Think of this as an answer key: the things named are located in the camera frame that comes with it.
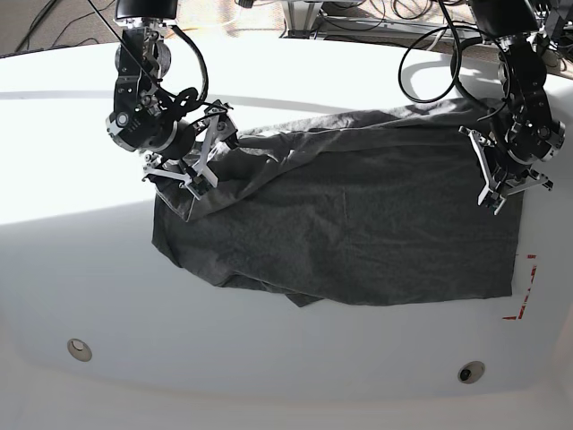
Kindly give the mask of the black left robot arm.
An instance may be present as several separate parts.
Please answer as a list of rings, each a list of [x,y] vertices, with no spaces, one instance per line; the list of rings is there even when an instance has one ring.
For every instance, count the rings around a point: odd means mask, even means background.
[[[547,69],[527,38],[539,30],[527,1],[470,1],[482,41],[500,50],[498,76],[504,99],[490,108],[484,135],[464,126],[484,179],[477,204],[499,213],[514,194],[541,185],[551,191],[550,178],[533,168],[555,157],[565,141],[565,125],[552,116],[544,91]]]

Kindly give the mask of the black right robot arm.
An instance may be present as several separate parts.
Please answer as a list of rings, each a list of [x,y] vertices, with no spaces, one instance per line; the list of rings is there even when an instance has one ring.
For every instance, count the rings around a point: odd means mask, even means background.
[[[195,198],[218,185],[208,164],[219,145],[238,144],[230,106],[209,102],[209,76],[201,51],[178,27],[176,1],[119,1],[115,22],[122,26],[115,53],[114,107],[107,133],[120,148],[143,159],[143,177],[170,179]],[[172,30],[196,55],[200,88],[174,95],[161,83],[171,65],[165,31]]]

